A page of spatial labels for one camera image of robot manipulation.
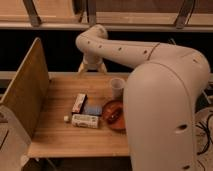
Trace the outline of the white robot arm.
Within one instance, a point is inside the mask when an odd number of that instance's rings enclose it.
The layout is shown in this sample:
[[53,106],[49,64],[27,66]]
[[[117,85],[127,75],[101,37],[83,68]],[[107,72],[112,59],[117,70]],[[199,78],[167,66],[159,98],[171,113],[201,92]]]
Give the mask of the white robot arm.
[[133,171],[197,171],[195,106],[210,66],[199,51],[167,43],[118,41],[95,25],[76,38],[84,61],[133,69],[123,93]]

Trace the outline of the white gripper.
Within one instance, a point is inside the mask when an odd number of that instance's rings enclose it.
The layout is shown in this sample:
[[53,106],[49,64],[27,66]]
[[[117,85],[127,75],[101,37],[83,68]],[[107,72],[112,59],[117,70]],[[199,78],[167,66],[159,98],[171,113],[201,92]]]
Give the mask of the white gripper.
[[95,55],[85,54],[83,56],[83,63],[78,68],[79,73],[84,73],[87,70],[98,70],[100,73],[106,74],[107,68],[103,60]]

